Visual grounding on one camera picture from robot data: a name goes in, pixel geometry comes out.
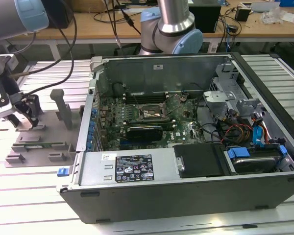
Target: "power supply label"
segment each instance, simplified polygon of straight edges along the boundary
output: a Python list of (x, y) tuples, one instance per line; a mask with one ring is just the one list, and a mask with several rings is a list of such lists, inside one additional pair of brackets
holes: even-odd
[(116, 157), (117, 183), (154, 180), (151, 155)]

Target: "desk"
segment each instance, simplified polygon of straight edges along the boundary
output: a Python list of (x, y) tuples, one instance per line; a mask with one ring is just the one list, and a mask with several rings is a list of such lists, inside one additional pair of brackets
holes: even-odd
[[(231, 7), (237, 6), (241, 0), (229, 0), (230, 6), (222, 7), (221, 13)], [(294, 7), (283, 7), (283, 10), (289, 13), (294, 13)], [(95, 22), (93, 20), (93, 14), (89, 13), (75, 13), (78, 34), (77, 44), (111, 44), (116, 43), (113, 35), (111, 25), (108, 23)], [(116, 18), (120, 19), (121, 13), (116, 14)], [(108, 17), (106, 14), (102, 15), (102, 19), (107, 21)], [(140, 26), (140, 15), (133, 17), (135, 26), (141, 31)], [(231, 22), (231, 19), (227, 19), (230, 24), (236, 24)], [(294, 42), (294, 24), (291, 22), (283, 22), (276, 24), (265, 25), (260, 21), (260, 14), (253, 13), (248, 17), (247, 22), (242, 22), (242, 31), (240, 35), (235, 39), (236, 42)], [(63, 30), (68, 39), (74, 37), (74, 25), (71, 24), (69, 28)], [(118, 36), (123, 44), (127, 43), (140, 43), (140, 35), (128, 24), (119, 23), (117, 24)], [(221, 22), (217, 26), (215, 33), (204, 33), (204, 42), (209, 42), (209, 52), (216, 52), (218, 43), (223, 36), (223, 27)], [(11, 42), (16, 45), (26, 45), (30, 42), (31, 36), (19, 36), (13, 38)], [(37, 39), (35, 44), (49, 45), (52, 54), (55, 59), (60, 58), (60, 54), (57, 48), (59, 44), (65, 44), (60, 32), (57, 29), (44, 29), (37, 33)]]

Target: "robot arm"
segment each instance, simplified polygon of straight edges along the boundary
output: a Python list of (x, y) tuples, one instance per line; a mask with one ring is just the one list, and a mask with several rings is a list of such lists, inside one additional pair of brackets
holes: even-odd
[[(41, 0), (0, 0), (0, 40), (36, 32), (48, 27), (49, 20)], [(13, 115), (23, 114), (33, 127), (41, 113), (37, 95), (24, 97), (16, 81), (9, 78), (10, 70), (0, 57), (0, 118), (19, 124)]]
[(198, 53), (203, 36), (188, 0), (158, 0), (158, 5), (142, 12), (140, 55)]

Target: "motherboard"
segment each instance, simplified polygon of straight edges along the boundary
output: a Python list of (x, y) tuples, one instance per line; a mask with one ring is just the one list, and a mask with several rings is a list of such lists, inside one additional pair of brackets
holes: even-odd
[(160, 103), (148, 101), (136, 97), (132, 102), (112, 97), (101, 99), (100, 123), (105, 151), (205, 142), (195, 123), (197, 98), (171, 94)]

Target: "blue latch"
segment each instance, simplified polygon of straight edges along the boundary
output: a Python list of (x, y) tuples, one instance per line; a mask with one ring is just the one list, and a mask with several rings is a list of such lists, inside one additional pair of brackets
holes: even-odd
[(90, 121), (89, 122), (89, 126), (94, 127), (95, 126), (95, 122), (94, 121)]
[(88, 140), (88, 141), (92, 141), (93, 138), (94, 138), (93, 135), (87, 135), (87, 140)]
[(93, 147), (93, 144), (90, 143), (90, 142), (87, 142), (87, 143), (86, 143), (86, 147), (87, 147), (87, 148), (92, 148), (92, 147)]
[(280, 151), (283, 156), (286, 156), (288, 153), (288, 150), (286, 149), (286, 147), (284, 145), (280, 145)]
[(57, 173), (57, 176), (58, 177), (64, 177), (64, 176), (69, 176), (70, 173), (69, 173), (69, 168), (60, 168), (58, 170), (58, 173)]
[(96, 115), (98, 110), (96, 108), (92, 108), (92, 115)]
[(261, 143), (261, 137), (263, 135), (263, 129), (260, 126), (255, 126), (253, 128), (253, 143), (258, 144), (261, 147), (264, 146), (263, 143)]
[(239, 148), (231, 148), (227, 151), (229, 157), (232, 158), (247, 158), (250, 156), (247, 148), (239, 147)]
[(93, 127), (89, 127), (88, 132), (92, 135), (95, 132), (95, 130)]

